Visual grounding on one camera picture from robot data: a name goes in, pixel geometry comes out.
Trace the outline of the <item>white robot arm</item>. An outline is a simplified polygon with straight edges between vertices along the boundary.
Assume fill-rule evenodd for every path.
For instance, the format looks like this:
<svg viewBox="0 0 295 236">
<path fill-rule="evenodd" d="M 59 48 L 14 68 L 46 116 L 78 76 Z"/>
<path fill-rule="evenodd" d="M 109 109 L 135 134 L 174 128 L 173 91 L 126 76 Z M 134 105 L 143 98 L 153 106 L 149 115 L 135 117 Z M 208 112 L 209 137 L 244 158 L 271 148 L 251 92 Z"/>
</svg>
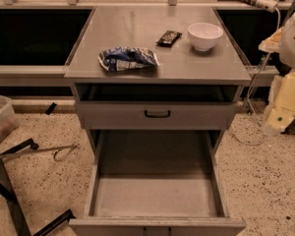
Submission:
<svg viewBox="0 0 295 236">
<path fill-rule="evenodd" d="M 282 28 L 260 43 L 259 50 L 278 53 L 279 61 L 291 68 L 287 75 L 274 77 L 265 108 L 263 132 L 276 136 L 295 119 L 295 12 Z"/>
</svg>

